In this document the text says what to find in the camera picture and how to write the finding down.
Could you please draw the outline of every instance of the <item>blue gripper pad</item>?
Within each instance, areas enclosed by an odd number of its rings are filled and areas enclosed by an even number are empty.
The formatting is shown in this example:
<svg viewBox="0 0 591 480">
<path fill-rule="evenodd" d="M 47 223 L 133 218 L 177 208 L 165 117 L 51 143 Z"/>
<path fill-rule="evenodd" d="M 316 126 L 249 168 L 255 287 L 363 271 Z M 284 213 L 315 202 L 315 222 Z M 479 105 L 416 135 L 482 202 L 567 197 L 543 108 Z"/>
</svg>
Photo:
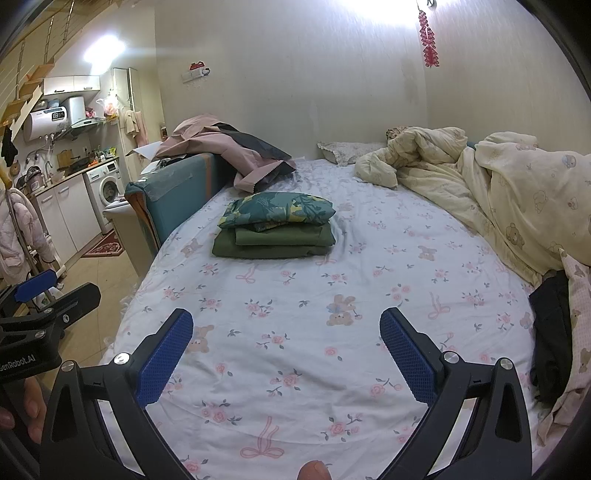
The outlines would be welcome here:
<svg viewBox="0 0 591 480">
<path fill-rule="evenodd" d="M 379 330 L 414 398 L 433 405 L 444 376 L 437 346 L 427 335 L 418 333 L 397 308 L 384 310 Z"/>
<path fill-rule="evenodd" d="M 14 293 L 14 299 L 21 303 L 25 303 L 34 299 L 37 295 L 49 290 L 50 287 L 55 287 L 57 283 L 57 276 L 53 270 L 45 270 L 35 277 L 22 282 Z"/>
<path fill-rule="evenodd" d="M 141 408 L 156 402 L 173 374 L 184 350 L 193 336 L 193 317 L 189 312 L 177 309 L 155 334 L 168 328 L 164 337 L 143 364 L 136 379 L 135 399 Z M 153 335 L 146 337 L 142 345 Z"/>
</svg>

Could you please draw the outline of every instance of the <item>floral bed sheet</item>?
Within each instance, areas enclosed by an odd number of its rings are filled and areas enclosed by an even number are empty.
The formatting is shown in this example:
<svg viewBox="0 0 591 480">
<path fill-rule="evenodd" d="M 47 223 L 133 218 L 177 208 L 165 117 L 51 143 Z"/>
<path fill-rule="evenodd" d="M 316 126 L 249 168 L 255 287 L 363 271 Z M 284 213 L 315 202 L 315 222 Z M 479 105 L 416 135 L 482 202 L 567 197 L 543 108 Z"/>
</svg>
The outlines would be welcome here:
<svg viewBox="0 0 591 480">
<path fill-rule="evenodd" d="M 326 160 L 297 168 L 271 189 L 333 202 L 330 255 L 213 257 L 217 222 L 241 195 L 223 190 L 166 240 L 103 358 L 132 352 L 175 308 L 193 315 L 193 339 L 147 408 L 187 470 L 197 480 L 277 480 L 319 459 L 335 480 L 377 478 L 426 411 L 379 336 L 380 314 L 392 306 L 467 361 L 511 358 L 535 432 L 532 287 L 419 195 L 361 183 L 353 166 Z M 452 458 L 472 406 L 465 402 L 436 468 Z M 112 411 L 102 408 L 134 467 Z"/>
</svg>

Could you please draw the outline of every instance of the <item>stack of folded clothes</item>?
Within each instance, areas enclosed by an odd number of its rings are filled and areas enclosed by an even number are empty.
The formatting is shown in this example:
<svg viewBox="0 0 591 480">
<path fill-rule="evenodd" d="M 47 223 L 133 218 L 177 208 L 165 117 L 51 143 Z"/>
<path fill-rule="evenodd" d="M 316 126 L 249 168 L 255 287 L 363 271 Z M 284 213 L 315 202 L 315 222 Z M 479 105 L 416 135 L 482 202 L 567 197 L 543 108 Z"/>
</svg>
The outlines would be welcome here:
<svg viewBox="0 0 591 480">
<path fill-rule="evenodd" d="M 332 203 L 291 192 L 255 193 L 228 205 L 212 253 L 231 258 L 326 255 L 335 238 Z"/>
</svg>

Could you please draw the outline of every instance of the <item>human hand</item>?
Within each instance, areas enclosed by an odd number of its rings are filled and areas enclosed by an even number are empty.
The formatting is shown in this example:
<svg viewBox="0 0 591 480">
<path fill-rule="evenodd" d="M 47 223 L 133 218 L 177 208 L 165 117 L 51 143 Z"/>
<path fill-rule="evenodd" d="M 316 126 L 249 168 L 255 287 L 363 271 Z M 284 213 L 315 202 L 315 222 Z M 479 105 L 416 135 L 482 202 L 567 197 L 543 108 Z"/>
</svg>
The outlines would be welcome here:
<svg viewBox="0 0 591 480">
<path fill-rule="evenodd" d="M 29 437 L 35 443 L 41 443 L 41 434 L 43 432 L 43 422 L 47 407 L 43 400 L 41 387 L 35 377 L 25 379 L 25 394 L 22 399 L 27 415 L 31 417 L 28 432 Z M 12 430 L 15 426 L 12 414 L 0 407 L 0 430 Z"/>
<path fill-rule="evenodd" d="M 297 480 L 332 480 L 329 470 L 326 465 L 319 460 L 312 460 L 305 464 L 300 473 L 297 475 Z"/>
</svg>

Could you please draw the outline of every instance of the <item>blue textured pad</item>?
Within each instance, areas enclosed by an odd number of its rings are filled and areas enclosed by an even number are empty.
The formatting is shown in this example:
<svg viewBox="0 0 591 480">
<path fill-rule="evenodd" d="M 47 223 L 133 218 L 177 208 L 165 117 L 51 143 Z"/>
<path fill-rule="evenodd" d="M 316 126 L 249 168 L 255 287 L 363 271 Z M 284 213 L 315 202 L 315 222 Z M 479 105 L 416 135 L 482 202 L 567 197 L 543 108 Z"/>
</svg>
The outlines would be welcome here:
<svg viewBox="0 0 591 480">
<path fill-rule="evenodd" d="M 55 287 L 57 283 L 56 273 L 53 270 L 45 270 L 33 278 L 21 283 L 14 294 L 14 299 L 21 303 L 34 299 L 37 295 Z"/>
<path fill-rule="evenodd" d="M 437 399 L 435 371 L 431 365 L 390 310 L 382 313 L 379 329 L 414 398 L 431 406 Z"/>
<path fill-rule="evenodd" d="M 160 398 L 192 336 L 193 317 L 183 312 L 139 371 L 135 399 L 141 408 Z"/>
</svg>

